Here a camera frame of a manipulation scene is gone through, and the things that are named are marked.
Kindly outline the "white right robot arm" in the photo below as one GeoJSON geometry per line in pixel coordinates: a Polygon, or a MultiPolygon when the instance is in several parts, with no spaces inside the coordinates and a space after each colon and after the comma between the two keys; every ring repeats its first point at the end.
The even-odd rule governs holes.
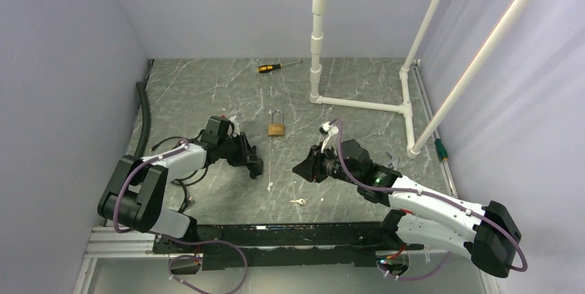
{"type": "Polygon", "coordinates": [[[307,182],[332,178],[354,184],[364,199],[389,207],[390,224],[380,230],[386,248],[435,246],[467,257],[481,271],[500,278],[528,269],[519,246],[522,234],[505,205],[466,202],[427,188],[375,163],[354,139],[337,148],[311,146],[292,172],[307,182]]]}

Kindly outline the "silver key bunch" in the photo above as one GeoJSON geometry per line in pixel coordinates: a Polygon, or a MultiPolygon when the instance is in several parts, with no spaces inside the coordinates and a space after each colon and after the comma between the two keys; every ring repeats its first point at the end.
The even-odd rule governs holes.
{"type": "Polygon", "coordinates": [[[309,201],[311,200],[311,198],[298,198],[298,199],[292,199],[289,202],[291,204],[296,204],[298,206],[305,206],[309,201]]]}

